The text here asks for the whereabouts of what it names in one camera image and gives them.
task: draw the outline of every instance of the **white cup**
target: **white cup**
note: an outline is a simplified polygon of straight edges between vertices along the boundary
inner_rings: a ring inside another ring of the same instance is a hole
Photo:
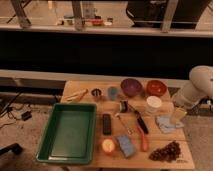
[[[162,100],[157,96],[149,96],[146,99],[146,112],[155,113],[162,106]]]

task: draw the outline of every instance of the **purple bowl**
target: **purple bowl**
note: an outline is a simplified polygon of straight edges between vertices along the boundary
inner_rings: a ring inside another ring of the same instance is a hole
[[[121,89],[126,96],[134,97],[142,92],[143,86],[138,80],[127,78],[121,82]]]

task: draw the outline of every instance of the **toy food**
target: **toy food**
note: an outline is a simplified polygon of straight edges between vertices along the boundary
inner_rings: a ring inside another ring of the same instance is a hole
[[[181,154],[180,145],[173,141],[163,148],[153,151],[149,158],[154,161],[168,161],[176,160]]]
[[[103,140],[103,142],[101,144],[101,147],[102,147],[102,150],[106,154],[112,154],[112,152],[115,151],[115,143],[110,138],[107,138],[107,139]]]

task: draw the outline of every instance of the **wooden handle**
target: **wooden handle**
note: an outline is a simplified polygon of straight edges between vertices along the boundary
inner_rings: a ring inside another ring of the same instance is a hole
[[[147,141],[147,138],[144,134],[144,131],[141,129],[140,125],[137,125],[138,127],[138,130],[140,132],[140,135],[141,135],[141,151],[148,151],[148,141]]]

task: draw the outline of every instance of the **black panel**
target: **black panel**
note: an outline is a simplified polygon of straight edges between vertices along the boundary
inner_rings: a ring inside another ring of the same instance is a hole
[[[213,65],[213,39],[0,32],[0,68],[187,79]]]

